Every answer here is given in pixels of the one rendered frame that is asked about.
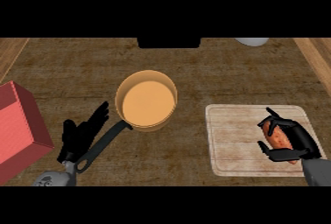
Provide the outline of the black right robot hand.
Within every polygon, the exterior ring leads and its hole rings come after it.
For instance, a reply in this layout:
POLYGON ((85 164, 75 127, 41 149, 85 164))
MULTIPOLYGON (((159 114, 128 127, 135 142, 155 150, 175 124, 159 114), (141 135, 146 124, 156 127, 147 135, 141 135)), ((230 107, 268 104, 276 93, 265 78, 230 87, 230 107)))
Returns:
POLYGON ((320 158, 316 141, 301 124, 291 119, 283 119, 270 108, 265 108, 265 111, 270 115, 258 122, 257 126, 261 128, 265 121, 271 123, 271 127, 279 126, 299 159, 320 158))

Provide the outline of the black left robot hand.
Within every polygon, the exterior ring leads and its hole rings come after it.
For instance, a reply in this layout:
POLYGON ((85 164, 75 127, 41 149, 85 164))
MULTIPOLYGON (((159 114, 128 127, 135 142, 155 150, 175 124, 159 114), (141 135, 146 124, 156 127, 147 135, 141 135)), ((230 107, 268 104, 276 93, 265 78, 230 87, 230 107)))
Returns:
POLYGON ((62 149, 56 158, 59 163, 75 163, 87 153, 94 137, 109 119, 109 103, 104 101, 93 112, 90 118, 75 124, 70 119, 63 121, 62 149))

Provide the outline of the orange sweet potato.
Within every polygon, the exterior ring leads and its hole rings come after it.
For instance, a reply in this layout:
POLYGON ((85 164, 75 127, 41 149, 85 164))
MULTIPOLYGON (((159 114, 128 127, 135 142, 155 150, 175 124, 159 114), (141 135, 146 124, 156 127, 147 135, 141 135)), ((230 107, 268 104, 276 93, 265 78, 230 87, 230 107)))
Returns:
POLYGON ((271 127, 270 122, 265 121, 262 123, 262 135, 267 143, 271 145, 271 149, 267 148, 267 145, 262 141, 258 141, 258 146, 261 148, 262 154, 268 157, 273 162, 286 161, 292 165, 295 161, 299 159, 296 153, 294 151, 292 145, 286 138, 285 133, 282 132, 279 126, 271 127))

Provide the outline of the pale wooden cutting board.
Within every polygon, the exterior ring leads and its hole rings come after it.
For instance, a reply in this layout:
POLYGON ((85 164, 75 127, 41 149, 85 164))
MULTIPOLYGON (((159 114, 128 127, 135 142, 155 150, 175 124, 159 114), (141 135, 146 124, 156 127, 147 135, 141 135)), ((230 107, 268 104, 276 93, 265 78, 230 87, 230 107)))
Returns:
MULTIPOLYGON (((319 140, 304 110, 295 105, 211 104, 205 107, 205 124, 211 170, 221 177, 302 177, 301 163, 271 162, 257 142, 264 133, 257 123, 270 108, 282 118, 298 121, 316 144, 319 140)), ((317 146, 326 158, 322 146, 317 146)))

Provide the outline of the red box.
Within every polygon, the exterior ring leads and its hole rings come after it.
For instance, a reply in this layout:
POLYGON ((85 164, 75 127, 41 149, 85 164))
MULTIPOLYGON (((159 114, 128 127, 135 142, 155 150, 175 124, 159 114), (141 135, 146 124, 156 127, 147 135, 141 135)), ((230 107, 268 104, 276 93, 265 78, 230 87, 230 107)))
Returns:
POLYGON ((53 148, 33 96, 10 80, 0 86, 0 186, 53 148))

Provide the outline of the white round object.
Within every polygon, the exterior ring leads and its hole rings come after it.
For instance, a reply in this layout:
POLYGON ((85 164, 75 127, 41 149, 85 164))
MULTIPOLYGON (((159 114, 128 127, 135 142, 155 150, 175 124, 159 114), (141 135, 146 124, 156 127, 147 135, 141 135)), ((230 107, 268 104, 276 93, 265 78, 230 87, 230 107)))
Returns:
POLYGON ((261 46, 268 38, 236 38, 234 40, 246 46, 261 46))

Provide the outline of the black rectangular appliance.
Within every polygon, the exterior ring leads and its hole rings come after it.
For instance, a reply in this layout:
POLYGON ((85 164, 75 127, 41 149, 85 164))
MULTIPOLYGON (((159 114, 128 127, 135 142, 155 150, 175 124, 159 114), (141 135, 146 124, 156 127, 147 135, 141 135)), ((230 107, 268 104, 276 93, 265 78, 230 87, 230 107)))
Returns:
POLYGON ((140 48, 197 48, 199 38, 137 38, 140 48))

